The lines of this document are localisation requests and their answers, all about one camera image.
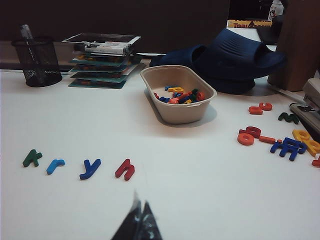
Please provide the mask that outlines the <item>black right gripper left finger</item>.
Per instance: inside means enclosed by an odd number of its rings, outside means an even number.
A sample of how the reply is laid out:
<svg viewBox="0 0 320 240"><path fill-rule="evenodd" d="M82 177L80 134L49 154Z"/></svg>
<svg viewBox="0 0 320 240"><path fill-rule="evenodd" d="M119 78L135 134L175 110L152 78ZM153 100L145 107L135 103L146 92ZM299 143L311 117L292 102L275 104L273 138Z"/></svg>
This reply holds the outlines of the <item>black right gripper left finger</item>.
<svg viewBox="0 0 320 240"><path fill-rule="evenodd" d="M121 225L112 237L112 240L135 240L142 216L142 205L136 191L133 193L131 208Z"/></svg>

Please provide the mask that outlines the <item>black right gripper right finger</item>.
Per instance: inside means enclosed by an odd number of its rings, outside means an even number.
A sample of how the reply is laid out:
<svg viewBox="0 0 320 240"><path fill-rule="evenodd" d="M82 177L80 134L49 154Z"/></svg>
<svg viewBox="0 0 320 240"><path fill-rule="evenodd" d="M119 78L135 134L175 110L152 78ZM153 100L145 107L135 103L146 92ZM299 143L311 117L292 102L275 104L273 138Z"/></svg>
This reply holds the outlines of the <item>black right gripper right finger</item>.
<svg viewBox="0 0 320 240"><path fill-rule="evenodd" d="M148 201L145 202L144 208L139 220L138 230L136 233L137 240L162 240L162 235L158 228L156 218L151 210Z"/></svg>

